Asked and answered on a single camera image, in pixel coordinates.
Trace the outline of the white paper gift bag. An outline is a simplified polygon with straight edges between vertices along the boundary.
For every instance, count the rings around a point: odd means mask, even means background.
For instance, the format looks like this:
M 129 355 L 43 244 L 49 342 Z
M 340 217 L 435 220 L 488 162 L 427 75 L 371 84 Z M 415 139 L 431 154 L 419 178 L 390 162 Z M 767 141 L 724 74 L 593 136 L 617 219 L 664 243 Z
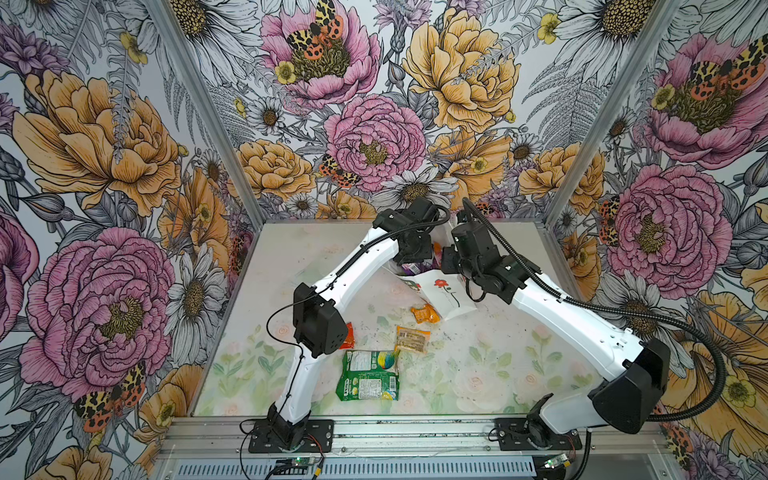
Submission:
M 394 264 L 395 275 L 438 312 L 441 320 L 452 320 L 476 310 L 475 302 L 465 292 L 465 282 L 458 274 L 447 274 L 442 267 L 442 246 L 435 242 L 431 257 L 434 269 L 416 276 L 405 276 L 402 264 Z

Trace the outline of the small orange snack packet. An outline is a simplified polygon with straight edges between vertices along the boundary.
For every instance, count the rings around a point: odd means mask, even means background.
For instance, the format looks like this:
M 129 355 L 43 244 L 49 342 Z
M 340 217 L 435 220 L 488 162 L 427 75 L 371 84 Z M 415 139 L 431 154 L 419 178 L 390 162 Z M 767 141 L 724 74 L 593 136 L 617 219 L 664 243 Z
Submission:
M 430 304 L 426 304 L 420 308 L 412 307 L 410 312 L 418 324 L 437 324 L 441 320 L 438 312 Z

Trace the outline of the clear peanut snack packet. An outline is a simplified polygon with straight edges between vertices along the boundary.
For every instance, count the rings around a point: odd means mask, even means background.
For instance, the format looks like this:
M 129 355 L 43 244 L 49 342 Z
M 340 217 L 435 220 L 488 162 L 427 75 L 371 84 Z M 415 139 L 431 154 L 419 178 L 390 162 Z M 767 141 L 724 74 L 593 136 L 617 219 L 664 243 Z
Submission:
M 430 340 L 429 331 L 398 326 L 396 328 L 395 349 L 415 353 L 425 353 Z

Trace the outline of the red snack packet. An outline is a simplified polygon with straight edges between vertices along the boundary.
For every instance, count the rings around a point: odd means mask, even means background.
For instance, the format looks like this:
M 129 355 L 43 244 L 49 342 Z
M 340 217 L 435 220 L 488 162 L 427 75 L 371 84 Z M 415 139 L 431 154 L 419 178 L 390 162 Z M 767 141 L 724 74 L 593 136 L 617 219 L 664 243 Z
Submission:
M 347 335 L 346 335 L 344 341 L 342 342 L 340 348 L 342 350 L 354 349 L 355 348 L 355 336 L 354 336 L 353 326 L 352 326 L 351 323 L 347 323 L 346 324 L 346 328 L 347 328 Z

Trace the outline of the green candy bag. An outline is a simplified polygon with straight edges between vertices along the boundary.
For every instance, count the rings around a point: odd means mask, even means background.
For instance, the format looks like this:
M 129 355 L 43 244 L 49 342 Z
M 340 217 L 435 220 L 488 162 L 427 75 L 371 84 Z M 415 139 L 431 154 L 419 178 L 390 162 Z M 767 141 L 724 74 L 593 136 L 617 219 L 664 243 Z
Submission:
M 397 401 L 400 398 L 398 360 L 398 351 L 346 351 L 336 387 L 339 400 Z

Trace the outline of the purple Fox's berries candy bag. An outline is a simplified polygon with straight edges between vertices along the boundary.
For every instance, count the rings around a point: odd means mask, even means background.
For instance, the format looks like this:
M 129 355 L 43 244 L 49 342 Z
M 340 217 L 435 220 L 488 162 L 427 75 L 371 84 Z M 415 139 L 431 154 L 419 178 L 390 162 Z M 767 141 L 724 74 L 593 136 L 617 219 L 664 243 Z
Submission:
M 434 269 L 432 261 L 403 263 L 401 265 L 405 276 L 416 276 Z

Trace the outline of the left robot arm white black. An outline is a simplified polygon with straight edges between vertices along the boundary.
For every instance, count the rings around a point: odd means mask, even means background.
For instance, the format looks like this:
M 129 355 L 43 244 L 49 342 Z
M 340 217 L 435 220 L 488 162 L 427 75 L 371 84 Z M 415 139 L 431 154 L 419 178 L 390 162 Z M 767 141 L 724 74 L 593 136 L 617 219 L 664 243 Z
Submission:
M 326 359 L 338 351 L 348 328 L 343 313 L 373 275 L 390 261 L 412 263 L 432 254 L 432 231 L 447 223 L 450 209 L 418 199 L 405 209 L 387 209 L 373 220 L 355 249 L 329 274 L 312 285 L 299 284 L 293 302 L 295 349 L 286 385 L 270 406 L 267 419 L 275 427 L 294 428 L 311 412 L 314 390 Z

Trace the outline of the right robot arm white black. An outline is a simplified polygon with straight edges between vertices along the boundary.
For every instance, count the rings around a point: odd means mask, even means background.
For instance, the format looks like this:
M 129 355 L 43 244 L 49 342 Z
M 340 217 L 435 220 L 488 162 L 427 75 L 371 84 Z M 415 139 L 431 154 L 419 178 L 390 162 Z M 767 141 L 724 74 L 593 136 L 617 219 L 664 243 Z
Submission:
M 669 348 L 642 340 L 588 308 L 575 305 L 535 264 L 520 255 L 500 254 L 490 227 L 460 213 L 443 265 L 481 291 L 528 314 L 575 348 L 600 374 L 588 392 L 547 394 L 529 411 L 526 429 L 537 442 L 551 434 L 609 426 L 635 434 L 649 421 L 665 393 Z

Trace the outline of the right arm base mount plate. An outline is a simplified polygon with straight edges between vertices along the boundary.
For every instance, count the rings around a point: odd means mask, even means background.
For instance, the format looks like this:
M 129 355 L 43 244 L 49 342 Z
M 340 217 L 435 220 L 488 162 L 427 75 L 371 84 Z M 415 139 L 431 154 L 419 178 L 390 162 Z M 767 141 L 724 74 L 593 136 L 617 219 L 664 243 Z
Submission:
M 501 451 L 575 451 L 582 448 L 576 430 L 556 434 L 542 422 L 529 421 L 525 417 L 496 418 L 489 439 L 496 441 Z

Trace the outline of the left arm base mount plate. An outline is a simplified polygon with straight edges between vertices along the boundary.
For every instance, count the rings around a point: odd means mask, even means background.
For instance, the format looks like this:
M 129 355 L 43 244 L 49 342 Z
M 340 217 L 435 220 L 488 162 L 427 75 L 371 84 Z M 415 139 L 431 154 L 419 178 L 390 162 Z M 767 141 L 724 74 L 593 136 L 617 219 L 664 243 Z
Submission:
M 257 419 L 247 432 L 248 452 L 252 454 L 330 453 L 334 441 L 333 420 L 308 419 L 299 424 L 272 424 Z

